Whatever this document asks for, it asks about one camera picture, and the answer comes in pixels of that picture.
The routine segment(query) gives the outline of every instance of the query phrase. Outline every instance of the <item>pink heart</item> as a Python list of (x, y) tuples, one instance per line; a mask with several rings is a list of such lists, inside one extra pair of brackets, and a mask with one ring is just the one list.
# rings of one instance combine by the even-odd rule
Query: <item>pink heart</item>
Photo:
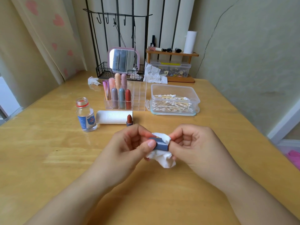
[(52, 43), (52, 47), (53, 47), (53, 49), (56, 51), (57, 50), (57, 44), (56, 43)]
[(37, 10), (38, 5), (37, 5), (36, 1), (27, 0), (25, 5), (28, 8), (28, 10), (31, 11), (31, 13), (33, 15), (38, 16), (38, 10)]
[(59, 14), (55, 14), (55, 19), (53, 20), (54, 25), (56, 26), (64, 26), (64, 20)]
[(73, 51), (72, 51), (72, 50), (69, 50), (68, 53), (67, 53), (67, 55), (73, 56)]
[(66, 68), (64, 68), (64, 74), (66, 77), (68, 77), (68, 70)]

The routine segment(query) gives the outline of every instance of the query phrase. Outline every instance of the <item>clear plastic organizer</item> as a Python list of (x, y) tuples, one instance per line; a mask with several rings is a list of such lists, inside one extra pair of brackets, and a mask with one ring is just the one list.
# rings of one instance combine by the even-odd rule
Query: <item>clear plastic organizer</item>
[(195, 116), (200, 111), (199, 103), (192, 87), (152, 84), (151, 100), (146, 106), (156, 115)]
[(160, 69), (160, 75), (176, 77), (188, 77), (191, 67), (191, 64), (187, 62), (174, 61), (151, 61), (150, 64)]
[[(127, 89), (131, 92), (131, 107), (128, 108), (126, 106), (126, 101), (118, 101), (118, 109), (113, 108), (113, 101), (106, 100), (104, 98), (105, 109), (111, 110), (140, 110), (145, 111), (145, 101), (146, 101), (146, 90), (147, 83), (146, 82), (137, 82), (137, 81), (127, 81)], [(121, 109), (120, 103), (124, 105), (125, 109)]]

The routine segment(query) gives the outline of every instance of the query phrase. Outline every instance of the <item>bottle label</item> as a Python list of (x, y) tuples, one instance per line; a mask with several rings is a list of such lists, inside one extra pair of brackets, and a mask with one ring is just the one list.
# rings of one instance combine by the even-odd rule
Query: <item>bottle label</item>
[(82, 129), (90, 129), (93, 128), (95, 125), (97, 125), (94, 114), (91, 114), (86, 117), (78, 116), (78, 119)]

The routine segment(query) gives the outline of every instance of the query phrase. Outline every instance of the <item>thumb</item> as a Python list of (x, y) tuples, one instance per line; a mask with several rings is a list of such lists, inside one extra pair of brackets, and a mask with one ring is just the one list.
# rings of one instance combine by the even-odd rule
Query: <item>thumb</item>
[(172, 155), (176, 156), (178, 159), (181, 159), (182, 161), (184, 161), (186, 163), (188, 163), (190, 160), (191, 150), (180, 146), (179, 144), (175, 143), (174, 141), (170, 141), (169, 152), (171, 152)]
[(148, 155), (156, 146), (156, 141), (153, 139), (141, 143), (136, 149), (130, 152), (130, 157), (133, 163), (138, 164), (146, 155)]

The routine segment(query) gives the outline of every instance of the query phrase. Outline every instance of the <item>toilet paper roll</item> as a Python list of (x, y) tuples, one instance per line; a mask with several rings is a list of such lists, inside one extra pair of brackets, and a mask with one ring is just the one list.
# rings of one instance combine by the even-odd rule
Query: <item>toilet paper roll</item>
[(97, 124), (126, 124), (127, 116), (131, 115), (132, 111), (118, 111), (118, 110), (99, 110), (96, 114)]
[(185, 48), (183, 50), (183, 52), (185, 54), (192, 54), (193, 53), (196, 36), (197, 36), (196, 31), (188, 31), (187, 32), (187, 38), (185, 40)]

